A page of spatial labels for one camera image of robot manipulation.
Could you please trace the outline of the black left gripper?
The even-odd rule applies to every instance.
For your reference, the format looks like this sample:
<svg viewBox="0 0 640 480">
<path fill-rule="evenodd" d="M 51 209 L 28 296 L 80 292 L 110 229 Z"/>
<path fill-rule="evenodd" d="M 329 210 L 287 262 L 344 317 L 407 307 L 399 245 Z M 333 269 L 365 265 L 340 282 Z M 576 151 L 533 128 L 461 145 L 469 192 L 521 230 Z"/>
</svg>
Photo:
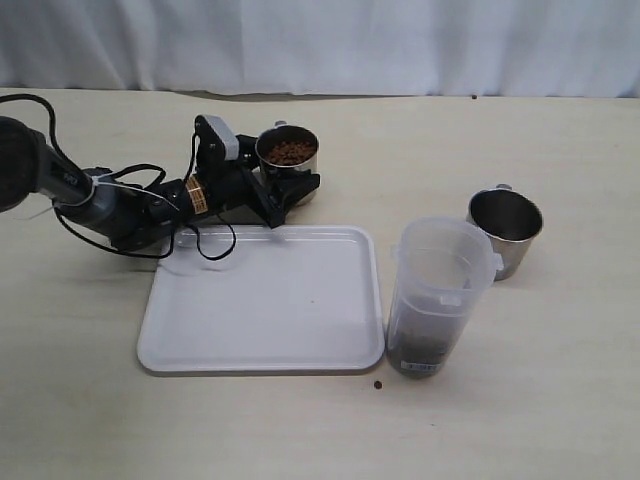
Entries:
<svg viewBox="0 0 640 480">
<path fill-rule="evenodd" d="M 260 162 L 256 153 L 257 138 L 237 134 L 238 157 L 234 161 L 225 161 L 222 146 L 213 139 L 213 132 L 204 116 L 198 115 L 194 120 L 198 146 L 193 177 L 206 201 L 206 210 L 201 216 L 209 217 L 246 207 L 263 224 L 276 228 L 304 197 L 319 188 L 320 175 L 317 173 L 280 176 L 262 185 L 254 175 Z"/>
</svg>

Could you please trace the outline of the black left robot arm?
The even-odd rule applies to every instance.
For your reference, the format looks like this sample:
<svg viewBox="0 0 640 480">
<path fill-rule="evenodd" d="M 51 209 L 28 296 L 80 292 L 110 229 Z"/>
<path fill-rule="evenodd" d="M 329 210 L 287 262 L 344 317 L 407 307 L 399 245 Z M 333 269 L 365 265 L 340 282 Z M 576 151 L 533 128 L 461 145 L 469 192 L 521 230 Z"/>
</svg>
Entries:
<svg viewBox="0 0 640 480">
<path fill-rule="evenodd" d="M 174 242 L 182 229 L 246 207 L 277 228 L 288 213 L 316 193 L 321 176 L 311 167 L 268 170 L 269 150 L 258 138 L 234 134 L 216 116 L 194 120 L 185 174 L 174 180 L 163 168 L 140 163 L 114 171 L 82 169 L 62 152 L 55 133 L 1 119 L 1 209 L 16 208 L 31 194 L 49 198 L 67 231 L 84 227 L 108 240 L 105 251 L 146 257 L 146 248 Z"/>
</svg>

